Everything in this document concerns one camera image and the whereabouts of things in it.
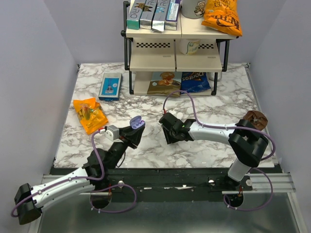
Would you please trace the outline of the lavender earbud charging case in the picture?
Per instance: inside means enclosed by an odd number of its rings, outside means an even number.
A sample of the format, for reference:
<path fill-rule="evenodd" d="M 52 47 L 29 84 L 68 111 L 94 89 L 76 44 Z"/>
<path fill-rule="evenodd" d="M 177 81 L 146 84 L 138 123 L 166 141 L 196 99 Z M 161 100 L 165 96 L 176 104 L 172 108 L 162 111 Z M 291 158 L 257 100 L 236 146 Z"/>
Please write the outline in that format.
<path fill-rule="evenodd" d="M 136 130 L 145 126 L 145 121 L 141 116 L 135 116 L 130 120 L 130 126 L 132 129 Z"/>

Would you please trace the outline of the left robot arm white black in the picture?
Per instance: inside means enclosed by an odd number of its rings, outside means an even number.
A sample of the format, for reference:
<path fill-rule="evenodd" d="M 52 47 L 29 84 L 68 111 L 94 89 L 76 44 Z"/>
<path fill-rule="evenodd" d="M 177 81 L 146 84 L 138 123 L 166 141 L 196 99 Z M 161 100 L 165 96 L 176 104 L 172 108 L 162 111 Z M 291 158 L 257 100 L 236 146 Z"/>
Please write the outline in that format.
<path fill-rule="evenodd" d="M 84 192 L 111 192 L 113 188 L 129 188 L 134 194 L 134 200 L 126 211 L 132 209 L 137 202 L 137 193 L 128 184 L 112 185 L 108 179 L 108 172 L 114 169 L 127 148 L 136 149 L 141 141 L 145 125 L 117 128 L 114 125 L 98 129 L 91 135 L 93 151 L 87 163 L 73 172 L 49 183 L 30 186 L 21 185 L 15 195 L 15 206 L 11 217 L 17 218 L 20 225 L 28 224 L 38 219 L 42 212 L 54 204 Z M 109 150 L 98 149 L 94 137 L 103 134 L 113 142 Z"/>

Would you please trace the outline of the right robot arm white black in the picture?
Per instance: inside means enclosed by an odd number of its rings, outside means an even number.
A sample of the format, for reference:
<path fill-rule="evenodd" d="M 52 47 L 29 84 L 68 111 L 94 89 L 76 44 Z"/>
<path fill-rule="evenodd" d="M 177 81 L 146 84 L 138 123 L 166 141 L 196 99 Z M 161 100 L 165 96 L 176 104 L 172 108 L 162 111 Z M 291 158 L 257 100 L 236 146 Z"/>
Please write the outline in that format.
<path fill-rule="evenodd" d="M 237 159 L 223 179 L 224 186 L 229 190 L 239 187 L 247 172 L 258 167 L 268 146 L 267 137 L 244 119 L 237 124 L 203 125 L 195 119 L 183 122 L 171 113 L 165 113 L 159 123 L 168 144 L 205 140 L 230 145 Z"/>

